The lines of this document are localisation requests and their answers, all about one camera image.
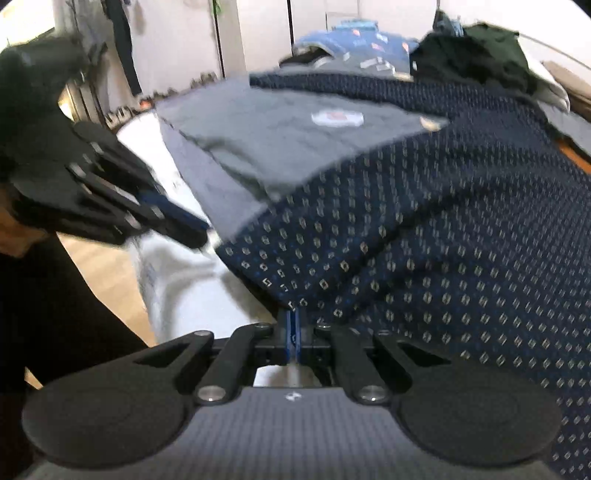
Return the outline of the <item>navy patterned garment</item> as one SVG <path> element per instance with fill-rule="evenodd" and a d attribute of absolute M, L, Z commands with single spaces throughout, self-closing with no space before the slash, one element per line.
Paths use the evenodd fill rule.
<path fill-rule="evenodd" d="M 217 255 L 267 307 L 393 331 L 555 393 L 550 464 L 590 475 L 590 177 L 531 101 L 455 83 L 259 74 L 259 93 L 335 94 L 442 117 L 315 174 Z"/>

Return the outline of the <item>grey quilted fish-print blanket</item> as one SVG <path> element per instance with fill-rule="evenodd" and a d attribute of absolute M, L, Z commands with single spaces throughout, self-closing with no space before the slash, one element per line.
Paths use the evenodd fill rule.
<path fill-rule="evenodd" d="M 218 81 L 156 107 L 177 170 L 221 238 L 318 172 L 447 119 L 334 94 Z"/>

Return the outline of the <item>blue patterned pillow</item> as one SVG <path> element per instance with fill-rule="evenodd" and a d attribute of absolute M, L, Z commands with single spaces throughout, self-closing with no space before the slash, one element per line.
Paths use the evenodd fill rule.
<path fill-rule="evenodd" d="M 381 31 L 376 21 L 344 21 L 298 38 L 280 68 L 412 80 L 410 54 L 418 45 L 417 40 Z"/>

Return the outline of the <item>dark green garment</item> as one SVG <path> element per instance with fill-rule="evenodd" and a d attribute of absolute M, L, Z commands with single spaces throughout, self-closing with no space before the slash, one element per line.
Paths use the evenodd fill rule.
<path fill-rule="evenodd" d="M 410 54 L 417 79 L 484 85 L 533 95 L 538 80 L 531 72 L 514 31 L 486 23 L 465 27 L 457 36 L 432 31 Z"/>

